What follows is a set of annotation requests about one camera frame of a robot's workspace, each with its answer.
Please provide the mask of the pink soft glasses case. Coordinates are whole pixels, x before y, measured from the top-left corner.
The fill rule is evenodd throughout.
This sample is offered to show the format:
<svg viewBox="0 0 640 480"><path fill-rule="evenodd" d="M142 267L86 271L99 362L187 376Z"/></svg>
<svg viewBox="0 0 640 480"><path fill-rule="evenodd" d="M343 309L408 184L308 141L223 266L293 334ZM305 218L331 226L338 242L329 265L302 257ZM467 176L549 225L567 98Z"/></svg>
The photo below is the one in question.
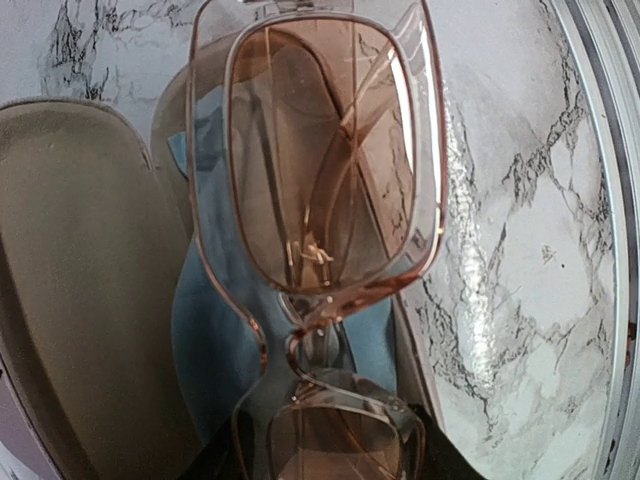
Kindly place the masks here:
<svg viewBox="0 0 640 480"><path fill-rule="evenodd" d="M1 357L66 479L177 479L209 443L172 348L196 244L187 69L164 90L149 141L95 102L1 109Z"/></svg>

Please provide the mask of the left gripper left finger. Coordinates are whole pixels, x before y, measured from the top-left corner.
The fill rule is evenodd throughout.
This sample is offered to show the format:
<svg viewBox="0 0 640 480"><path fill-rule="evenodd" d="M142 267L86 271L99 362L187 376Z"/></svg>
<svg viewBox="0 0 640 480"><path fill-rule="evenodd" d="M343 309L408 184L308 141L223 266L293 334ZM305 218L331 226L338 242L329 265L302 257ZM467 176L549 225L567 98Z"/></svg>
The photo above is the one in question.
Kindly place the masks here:
<svg viewBox="0 0 640 480"><path fill-rule="evenodd" d="M216 431L190 466L177 477L177 480L239 479L240 466L229 424L223 424Z"/></svg>

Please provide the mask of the pink transparent sunglasses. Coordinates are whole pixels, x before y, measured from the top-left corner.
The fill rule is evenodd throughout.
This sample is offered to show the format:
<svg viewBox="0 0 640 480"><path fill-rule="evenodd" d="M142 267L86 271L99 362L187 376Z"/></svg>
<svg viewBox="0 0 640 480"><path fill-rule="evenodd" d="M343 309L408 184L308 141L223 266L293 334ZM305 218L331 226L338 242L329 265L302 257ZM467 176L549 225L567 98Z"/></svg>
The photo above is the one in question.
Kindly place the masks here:
<svg viewBox="0 0 640 480"><path fill-rule="evenodd" d="M186 136L196 245L259 374L216 479L417 479L433 401L400 294L443 237L423 1L207 1Z"/></svg>

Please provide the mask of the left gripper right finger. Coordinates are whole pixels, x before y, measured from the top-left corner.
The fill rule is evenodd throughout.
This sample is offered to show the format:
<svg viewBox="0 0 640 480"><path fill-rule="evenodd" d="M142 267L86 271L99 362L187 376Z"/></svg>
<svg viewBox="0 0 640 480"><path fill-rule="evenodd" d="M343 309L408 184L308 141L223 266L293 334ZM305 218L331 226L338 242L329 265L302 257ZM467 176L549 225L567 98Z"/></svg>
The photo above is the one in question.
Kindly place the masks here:
<svg viewBox="0 0 640 480"><path fill-rule="evenodd" d="M414 413L426 431L426 448L420 474L422 480L485 480L447 438L422 405Z"/></svg>

